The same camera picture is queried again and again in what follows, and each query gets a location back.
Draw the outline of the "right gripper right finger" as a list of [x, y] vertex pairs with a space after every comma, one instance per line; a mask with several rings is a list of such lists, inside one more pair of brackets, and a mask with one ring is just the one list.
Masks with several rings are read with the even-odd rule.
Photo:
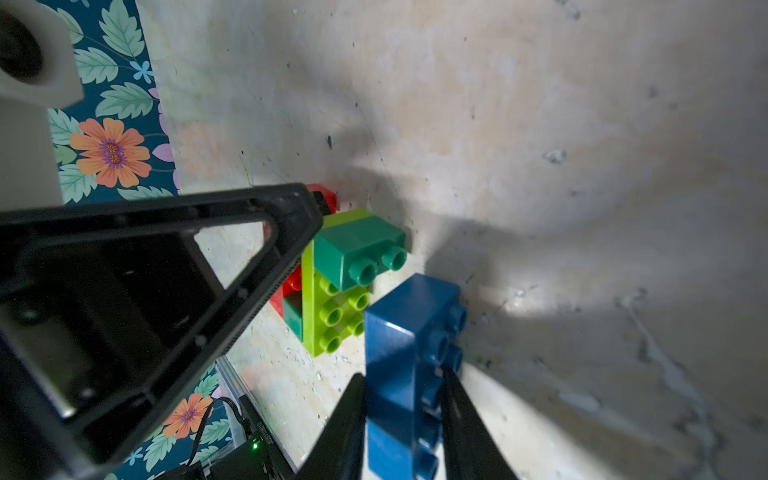
[[445, 370], [443, 378], [441, 410], [446, 478], [518, 480], [458, 376], [451, 370]]

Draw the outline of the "blue lego brick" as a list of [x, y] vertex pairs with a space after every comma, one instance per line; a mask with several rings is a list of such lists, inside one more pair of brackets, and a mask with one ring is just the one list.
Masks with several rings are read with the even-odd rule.
[[443, 375], [458, 372], [463, 360], [460, 289], [414, 274], [364, 318], [369, 469], [381, 479], [432, 479], [443, 438]]

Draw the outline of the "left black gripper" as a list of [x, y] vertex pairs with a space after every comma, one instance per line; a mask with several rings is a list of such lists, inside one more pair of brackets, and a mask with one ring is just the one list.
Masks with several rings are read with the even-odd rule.
[[301, 183], [1, 217], [1, 475], [123, 461], [287, 276], [322, 216]]

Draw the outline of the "red lego brick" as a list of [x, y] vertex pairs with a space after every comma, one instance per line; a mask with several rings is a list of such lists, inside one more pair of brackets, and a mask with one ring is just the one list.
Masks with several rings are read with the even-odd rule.
[[[307, 188], [315, 197], [316, 204], [324, 216], [338, 212], [339, 202], [335, 192], [332, 192], [319, 184], [308, 184]], [[275, 309], [281, 319], [285, 318], [284, 298], [290, 294], [300, 292], [301, 290], [301, 264], [298, 264], [269, 300], [270, 305]]]

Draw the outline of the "small dark green lego brick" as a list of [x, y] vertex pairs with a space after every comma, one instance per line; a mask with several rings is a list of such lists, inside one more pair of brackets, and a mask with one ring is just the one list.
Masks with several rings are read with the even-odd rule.
[[339, 291], [368, 287], [407, 261], [406, 233], [377, 216], [322, 230], [314, 240], [315, 269]]

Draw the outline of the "lime green lego brick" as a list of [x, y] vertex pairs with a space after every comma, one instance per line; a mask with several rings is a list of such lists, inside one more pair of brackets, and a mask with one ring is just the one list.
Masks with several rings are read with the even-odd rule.
[[312, 357], [335, 352], [350, 336], [364, 333], [364, 310], [371, 294], [368, 287], [340, 291], [315, 266], [312, 240], [301, 258], [301, 315], [303, 346]]

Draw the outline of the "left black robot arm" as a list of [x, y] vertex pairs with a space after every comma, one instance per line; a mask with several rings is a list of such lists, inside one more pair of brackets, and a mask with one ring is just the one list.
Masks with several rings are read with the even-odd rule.
[[1, 475], [289, 479], [245, 397], [208, 417], [225, 353], [323, 222], [301, 183], [1, 216]]

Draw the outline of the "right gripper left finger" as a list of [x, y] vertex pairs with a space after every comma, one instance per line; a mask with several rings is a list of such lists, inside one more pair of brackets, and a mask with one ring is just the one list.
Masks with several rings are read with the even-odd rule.
[[366, 425], [366, 383], [355, 373], [296, 479], [359, 480]]

